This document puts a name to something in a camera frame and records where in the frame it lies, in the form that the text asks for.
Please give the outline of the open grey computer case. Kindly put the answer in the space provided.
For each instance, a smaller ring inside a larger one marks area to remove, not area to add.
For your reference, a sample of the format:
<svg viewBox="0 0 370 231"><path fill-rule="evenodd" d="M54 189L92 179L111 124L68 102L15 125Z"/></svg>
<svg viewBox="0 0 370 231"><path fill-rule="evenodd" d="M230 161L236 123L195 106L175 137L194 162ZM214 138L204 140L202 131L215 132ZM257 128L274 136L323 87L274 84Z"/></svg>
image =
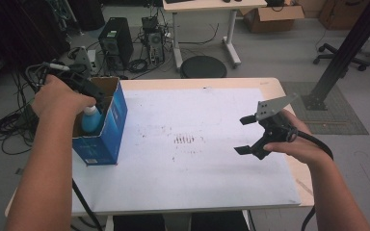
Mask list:
<svg viewBox="0 0 370 231"><path fill-rule="evenodd" d="M163 31L159 26L156 16L142 18L145 47L148 52L149 62L158 65L165 61L163 48Z"/></svg>

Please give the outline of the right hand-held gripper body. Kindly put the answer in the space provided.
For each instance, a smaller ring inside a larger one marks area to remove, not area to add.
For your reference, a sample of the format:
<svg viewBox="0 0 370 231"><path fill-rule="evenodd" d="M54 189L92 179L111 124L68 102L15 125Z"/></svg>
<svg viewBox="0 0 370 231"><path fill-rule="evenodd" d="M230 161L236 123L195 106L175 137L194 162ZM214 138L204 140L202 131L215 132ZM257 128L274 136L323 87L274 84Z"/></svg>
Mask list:
<svg viewBox="0 0 370 231"><path fill-rule="evenodd" d="M281 111L297 98L298 95L293 93L258 102L255 119L265 129L265 132L263 137L251 147L251 153L259 160L263 160L270 154L269 151L263 149L267 143L289 140L291 124Z"/></svg>

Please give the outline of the black computer tower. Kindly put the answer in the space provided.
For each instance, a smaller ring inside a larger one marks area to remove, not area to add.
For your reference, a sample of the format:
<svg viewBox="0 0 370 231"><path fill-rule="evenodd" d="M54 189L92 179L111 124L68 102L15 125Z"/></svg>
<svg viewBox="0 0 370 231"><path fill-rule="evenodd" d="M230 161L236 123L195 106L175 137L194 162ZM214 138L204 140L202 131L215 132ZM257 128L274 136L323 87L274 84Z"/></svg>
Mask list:
<svg viewBox="0 0 370 231"><path fill-rule="evenodd" d="M125 70L134 51L127 18L111 17L98 40L103 52L117 58L119 68Z"/></svg>

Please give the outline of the white paper sheet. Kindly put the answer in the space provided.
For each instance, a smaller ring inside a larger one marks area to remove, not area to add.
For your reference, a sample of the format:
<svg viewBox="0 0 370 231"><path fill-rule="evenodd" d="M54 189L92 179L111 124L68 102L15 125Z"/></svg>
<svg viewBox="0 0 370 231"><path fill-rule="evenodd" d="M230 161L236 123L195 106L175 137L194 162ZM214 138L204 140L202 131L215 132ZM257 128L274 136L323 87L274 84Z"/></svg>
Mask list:
<svg viewBox="0 0 370 231"><path fill-rule="evenodd" d="M240 155L263 135L240 119L258 89L128 90L119 158L110 166L73 159L73 178L96 213L134 214L296 206L286 159Z"/></svg>

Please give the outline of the blue cardboard box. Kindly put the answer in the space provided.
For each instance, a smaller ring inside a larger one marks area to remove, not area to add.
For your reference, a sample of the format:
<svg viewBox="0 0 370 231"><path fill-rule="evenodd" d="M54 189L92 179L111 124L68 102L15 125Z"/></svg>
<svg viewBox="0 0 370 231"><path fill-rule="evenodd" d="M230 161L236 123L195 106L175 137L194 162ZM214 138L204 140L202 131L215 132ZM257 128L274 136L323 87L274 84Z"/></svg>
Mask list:
<svg viewBox="0 0 370 231"><path fill-rule="evenodd" d="M72 148L88 166L115 165L127 116L127 106L119 78L91 78L105 92L101 127L86 133L81 126L83 112L76 119Z"/></svg>

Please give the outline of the person's right hand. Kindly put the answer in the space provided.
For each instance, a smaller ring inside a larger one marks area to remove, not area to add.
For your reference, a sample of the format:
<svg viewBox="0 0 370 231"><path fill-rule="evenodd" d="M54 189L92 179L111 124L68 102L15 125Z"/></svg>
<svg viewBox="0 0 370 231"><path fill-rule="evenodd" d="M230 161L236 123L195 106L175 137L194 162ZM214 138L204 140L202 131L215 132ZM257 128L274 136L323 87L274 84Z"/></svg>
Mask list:
<svg viewBox="0 0 370 231"><path fill-rule="evenodd" d="M308 127L293 114L287 110L282 110L281 113L299 131L308 135L311 134ZM295 138L292 142L270 142L265 144L263 149L270 152L285 153L309 167L321 164L324 161L330 161L330 156L321 147L304 138Z"/></svg>

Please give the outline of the dark curtain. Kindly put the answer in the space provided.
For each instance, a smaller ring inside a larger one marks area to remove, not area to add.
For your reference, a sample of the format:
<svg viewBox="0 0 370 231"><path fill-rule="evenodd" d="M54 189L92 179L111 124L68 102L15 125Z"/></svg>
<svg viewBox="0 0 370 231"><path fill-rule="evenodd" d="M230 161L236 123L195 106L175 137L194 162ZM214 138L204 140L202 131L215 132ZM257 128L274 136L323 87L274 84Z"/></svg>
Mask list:
<svg viewBox="0 0 370 231"><path fill-rule="evenodd" d="M45 0L0 0L0 51L13 65L60 58L70 48Z"/></svg>

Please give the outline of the closed brown cardboard box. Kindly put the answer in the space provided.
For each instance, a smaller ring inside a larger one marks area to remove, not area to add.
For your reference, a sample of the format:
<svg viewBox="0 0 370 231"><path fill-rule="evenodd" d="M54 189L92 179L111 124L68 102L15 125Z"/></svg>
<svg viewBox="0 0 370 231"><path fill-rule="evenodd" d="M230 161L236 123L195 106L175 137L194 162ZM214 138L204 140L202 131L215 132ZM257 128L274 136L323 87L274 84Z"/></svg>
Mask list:
<svg viewBox="0 0 370 231"><path fill-rule="evenodd" d="M327 0L319 21L328 30L350 30L369 3L370 0Z"/></svg>

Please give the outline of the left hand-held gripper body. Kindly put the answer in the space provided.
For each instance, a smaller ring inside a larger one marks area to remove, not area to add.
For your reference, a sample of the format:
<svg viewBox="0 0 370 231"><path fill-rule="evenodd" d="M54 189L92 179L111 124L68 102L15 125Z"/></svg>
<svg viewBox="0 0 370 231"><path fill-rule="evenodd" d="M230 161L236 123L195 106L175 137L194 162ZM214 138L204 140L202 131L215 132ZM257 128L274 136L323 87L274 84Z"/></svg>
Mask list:
<svg viewBox="0 0 370 231"><path fill-rule="evenodd" d="M105 92L92 81L79 74L75 67L52 63L42 63L42 65L47 70L56 70L55 76L62 80L72 90L93 97L97 103L102 103L104 101Z"/></svg>

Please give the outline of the blue bottle with white cap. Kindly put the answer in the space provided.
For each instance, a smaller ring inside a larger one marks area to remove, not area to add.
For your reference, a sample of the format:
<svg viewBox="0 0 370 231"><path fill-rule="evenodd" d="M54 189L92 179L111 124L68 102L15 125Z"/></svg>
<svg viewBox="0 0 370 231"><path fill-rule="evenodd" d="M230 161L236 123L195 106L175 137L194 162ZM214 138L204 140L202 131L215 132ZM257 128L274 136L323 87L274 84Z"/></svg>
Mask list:
<svg viewBox="0 0 370 231"><path fill-rule="evenodd" d="M96 106L86 107L83 111L81 126L84 132L93 133L101 127L103 114Z"/></svg>

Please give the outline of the white-legged wooden desk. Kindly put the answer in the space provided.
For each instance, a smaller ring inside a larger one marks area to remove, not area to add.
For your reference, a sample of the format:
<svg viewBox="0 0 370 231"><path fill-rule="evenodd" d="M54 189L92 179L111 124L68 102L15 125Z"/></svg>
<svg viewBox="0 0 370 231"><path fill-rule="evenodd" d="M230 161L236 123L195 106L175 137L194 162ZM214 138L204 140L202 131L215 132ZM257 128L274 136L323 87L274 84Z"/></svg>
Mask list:
<svg viewBox="0 0 370 231"><path fill-rule="evenodd" d="M168 3L167 0L162 0L162 2L164 10L172 14L172 52L175 67L177 69L180 69L183 64L183 59L179 46L179 34L176 19L178 13L229 10L227 35L222 38L222 43L225 45L225 49L230 55L232 66L236 68L242 63L232 43L236 15L239 10L257 9L267 6L265 0L188 0L176 3Z"/></svg>

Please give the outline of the black metal stand post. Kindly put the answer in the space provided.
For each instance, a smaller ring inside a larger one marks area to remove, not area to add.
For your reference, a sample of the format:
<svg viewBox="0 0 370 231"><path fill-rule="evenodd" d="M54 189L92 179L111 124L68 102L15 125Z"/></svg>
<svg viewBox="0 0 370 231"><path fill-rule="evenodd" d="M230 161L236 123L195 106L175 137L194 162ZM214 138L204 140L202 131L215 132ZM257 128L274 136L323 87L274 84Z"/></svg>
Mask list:
<svg viewBox="0 0 370 231"><path fill-rule="evenodd" d="M309 95L302 96L302 101L308 110L325 110L324 104L329 92L337 81L348 71L351 60L370 38L370 3L358 18L348 36L344 39L332 58L327 69Z"/></svg>

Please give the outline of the open brown cardboard box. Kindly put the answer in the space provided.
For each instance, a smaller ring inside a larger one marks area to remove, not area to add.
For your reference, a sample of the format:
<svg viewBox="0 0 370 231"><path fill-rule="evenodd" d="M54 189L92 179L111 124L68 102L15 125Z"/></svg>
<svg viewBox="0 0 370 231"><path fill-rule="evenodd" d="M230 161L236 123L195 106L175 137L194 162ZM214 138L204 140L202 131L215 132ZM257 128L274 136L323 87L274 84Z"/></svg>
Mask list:
<svg viewBox="0 0 370 231"><path fill-rule="evenodd" d="M304 19L300 5L241 10L243 21L252 33L286 32L297 19Z"/></svg>

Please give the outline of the person's left hand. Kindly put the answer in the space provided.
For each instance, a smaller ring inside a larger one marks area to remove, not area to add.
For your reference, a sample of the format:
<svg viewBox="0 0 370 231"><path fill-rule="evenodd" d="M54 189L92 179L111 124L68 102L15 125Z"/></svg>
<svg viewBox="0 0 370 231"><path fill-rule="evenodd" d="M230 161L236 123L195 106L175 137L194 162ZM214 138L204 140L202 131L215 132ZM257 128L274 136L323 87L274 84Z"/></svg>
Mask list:
<svg viewBox="0 0 370 231"><path fill-rule="evenodd" d="M96 104L93 97L73 91L54 75L47 75L45 84L36 93L32 108L39 118L69 116L75 118L86 107Z"/></svg>

